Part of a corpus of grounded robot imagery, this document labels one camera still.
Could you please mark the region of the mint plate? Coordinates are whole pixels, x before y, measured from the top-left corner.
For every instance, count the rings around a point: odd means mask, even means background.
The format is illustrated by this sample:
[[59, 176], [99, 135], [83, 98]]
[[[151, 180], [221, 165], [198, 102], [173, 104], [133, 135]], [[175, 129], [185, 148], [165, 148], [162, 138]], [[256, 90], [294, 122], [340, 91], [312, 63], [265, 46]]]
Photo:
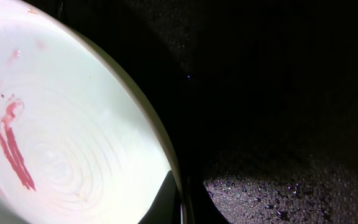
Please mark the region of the mint plate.
[[139, 223], [170, 170], [181, 200], [165, 128], [105, 51], [0, 1], [0, 223]]

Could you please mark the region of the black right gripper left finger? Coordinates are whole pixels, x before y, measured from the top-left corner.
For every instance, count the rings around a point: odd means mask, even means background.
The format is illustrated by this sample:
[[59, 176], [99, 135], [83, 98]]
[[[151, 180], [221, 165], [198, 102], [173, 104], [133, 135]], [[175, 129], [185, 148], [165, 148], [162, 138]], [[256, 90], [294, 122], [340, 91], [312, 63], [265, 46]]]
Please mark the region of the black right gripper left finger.
[[181, 200], [172, 171], [160, 186], [157, 195], [139, 224], [180, 224]]

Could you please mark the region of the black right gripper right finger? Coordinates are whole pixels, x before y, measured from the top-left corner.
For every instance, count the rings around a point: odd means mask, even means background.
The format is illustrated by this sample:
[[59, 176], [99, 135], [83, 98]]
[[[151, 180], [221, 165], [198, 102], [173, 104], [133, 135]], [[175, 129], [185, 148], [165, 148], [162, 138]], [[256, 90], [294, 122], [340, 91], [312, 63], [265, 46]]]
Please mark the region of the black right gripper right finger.
[[188, 177], [185, 190], [188, 223], [229, 224], [214, 205], [202, 181]]

